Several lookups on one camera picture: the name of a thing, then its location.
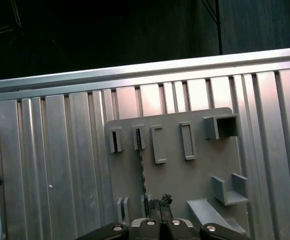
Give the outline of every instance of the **corrugated metal wall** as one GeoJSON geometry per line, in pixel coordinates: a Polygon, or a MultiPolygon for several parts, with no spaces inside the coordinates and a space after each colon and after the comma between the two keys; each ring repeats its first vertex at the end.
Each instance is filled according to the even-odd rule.
{"type": "Polygon", "coordinates": [[[0,101],[8,239],[72,240],[113,221],[107,121],[220,107],[241,119],[250,235],[290,240],[290,69],[0,101]]]}

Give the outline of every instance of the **small hole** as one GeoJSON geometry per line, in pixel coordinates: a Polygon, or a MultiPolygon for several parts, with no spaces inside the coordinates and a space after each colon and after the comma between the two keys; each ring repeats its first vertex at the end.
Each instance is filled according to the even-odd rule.
{"type": "Polygon", "coordinates": [[[118,152],[116,132],[113,131],[112,134],[113,134],[113,141],[114,141],[114,150],[115,150],[115,152],[118,152]]]}

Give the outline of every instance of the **dark background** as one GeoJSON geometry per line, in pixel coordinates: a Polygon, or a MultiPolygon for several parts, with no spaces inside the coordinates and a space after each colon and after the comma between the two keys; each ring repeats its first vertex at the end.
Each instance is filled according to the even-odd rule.
{"type": "MultiPolygon", "coordinates": [[[[201,0],[0,0],[0,79],[219,54],[201,0]]],[[[290,48],[290,0],[220,0],[224,54],[290,48]]]]}

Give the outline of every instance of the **bolt head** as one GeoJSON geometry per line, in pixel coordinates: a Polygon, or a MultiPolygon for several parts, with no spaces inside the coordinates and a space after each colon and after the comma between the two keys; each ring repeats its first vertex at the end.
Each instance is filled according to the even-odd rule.
{"type": "Polygon", "coordinates": [[[114,231],[122,231],[123,230],[123,228],[121,227],[121,226],[116,226],[116,227],[114,227],[114,231]]]}
{"type": "Polygon", "coordinates": [[[179,220],[177,220],[177,219],[175,219],[175,220],[172,220],[172,222],[171,222],[173,225],[176,225],[176,226],[178,226],[178,225],[180,225],[180,221],[179,220]]]}
{"type": "Polygon", "coordinates": [[[215,232],[217,229],[216,229],[216,227],[214,227],[214,226],[212,226],[212,225],[210,225],[210,226],[206,226],[206,229],[208,230],[208,231],[210,231],[210,232],[215,232]]]}

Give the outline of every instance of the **gray plastic board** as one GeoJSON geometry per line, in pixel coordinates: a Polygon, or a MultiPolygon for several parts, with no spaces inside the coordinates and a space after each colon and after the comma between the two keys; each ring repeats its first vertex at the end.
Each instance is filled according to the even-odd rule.
{"type": "MultiPolygon", "coordinates": [[[[210,135],[206,118],[219,116],[223,119],[225,115],[232,115],[231,109],[215,108],[107,123],[107,159],[114,202],[130,197],[130,220],[144,217],[140,201],[144,193],[142,168],[135,139],[135,128],[141,126],[145,184],[152,199],[170,194],[173,216],[189,219],[194,224],[197,224],[196,218],[189,211],[187,201],[207,199],[223,219],[234,219],[248,231],[245,204],[225,206],[215,199],[219,192],[214,192],[212,177],[225,181],[225,188],[232,193],[232,174],[241,174],[236,135],[206,139],[210,135]]],[[[221,122],[225,132],[233,127],[232,121],[228,124],[221,122]]]]}

